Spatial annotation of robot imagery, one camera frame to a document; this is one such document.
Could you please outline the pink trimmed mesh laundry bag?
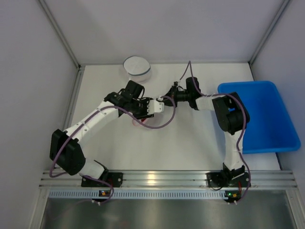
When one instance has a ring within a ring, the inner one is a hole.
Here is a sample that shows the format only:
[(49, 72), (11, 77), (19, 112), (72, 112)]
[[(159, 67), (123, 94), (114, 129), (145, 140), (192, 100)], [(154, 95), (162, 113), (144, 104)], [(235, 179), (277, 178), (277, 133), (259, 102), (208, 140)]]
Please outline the pink trimmed mesh laundry bag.
[(148, 118), (135, 119), (132, 118), (132, 124), (134, 126), (146, 127), (148, 129), (160, 129), (168, 125), (168, 121), (165, 121), (163, 113), (155, 113)]

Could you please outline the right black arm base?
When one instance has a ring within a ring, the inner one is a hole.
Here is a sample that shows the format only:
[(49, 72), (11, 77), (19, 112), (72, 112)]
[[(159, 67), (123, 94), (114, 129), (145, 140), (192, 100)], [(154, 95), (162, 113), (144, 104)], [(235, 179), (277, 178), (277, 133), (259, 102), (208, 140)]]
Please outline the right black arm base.
[(213, 190), (220, 190), (225, 187), (246, 188), (251, 186), (249, 174), (242, 165), (237, 169), (229, 169), (224, 163), (220, 171), (206, 174), (207, 185)]

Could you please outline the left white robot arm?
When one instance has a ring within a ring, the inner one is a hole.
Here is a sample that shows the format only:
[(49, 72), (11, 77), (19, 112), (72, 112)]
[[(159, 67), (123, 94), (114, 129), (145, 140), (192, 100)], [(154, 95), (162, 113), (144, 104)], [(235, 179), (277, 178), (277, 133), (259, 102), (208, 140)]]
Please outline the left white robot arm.
[(84, 156), (83, 148), (88, 140), (109, 122), (122, 114), (131, 113), (135, 119), (153, 116), (154, 99), (141, 97), (144, 87), (129, 81), (119, 92), (109, 93), (89, 115), (66, 130), (57, 129), (51, 136), (50, 159), (65, 174), (80, 174), (100, 178), (105, 167)]

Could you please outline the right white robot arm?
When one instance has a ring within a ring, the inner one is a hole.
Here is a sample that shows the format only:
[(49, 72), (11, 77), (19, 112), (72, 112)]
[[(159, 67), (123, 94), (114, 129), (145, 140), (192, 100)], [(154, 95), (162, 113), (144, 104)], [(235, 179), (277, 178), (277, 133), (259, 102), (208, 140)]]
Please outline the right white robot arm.
[(242, 159), (243, 137), (250, 115), (236, 92), (230, 94), (203, 95), (196, 77), (186, 79), (186, 88), (174, 82), (163, 98), (165, 106), (177, 107), (187, 102), (197, 111), (214, 111), (219, 127), (225, 135), (225, 159), (222, 171), (229, 179), (236, 179), (245, 173)]

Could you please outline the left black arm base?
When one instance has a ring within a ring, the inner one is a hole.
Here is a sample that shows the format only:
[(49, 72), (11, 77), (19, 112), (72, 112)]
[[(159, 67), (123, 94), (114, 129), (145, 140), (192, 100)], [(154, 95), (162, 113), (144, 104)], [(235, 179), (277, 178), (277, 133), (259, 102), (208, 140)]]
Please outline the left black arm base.
[(96, 160), (86, 159), (83, 168), (79, 171), (82, 177), (81, 187), (121, 187), (122, 172), (111, 172)]

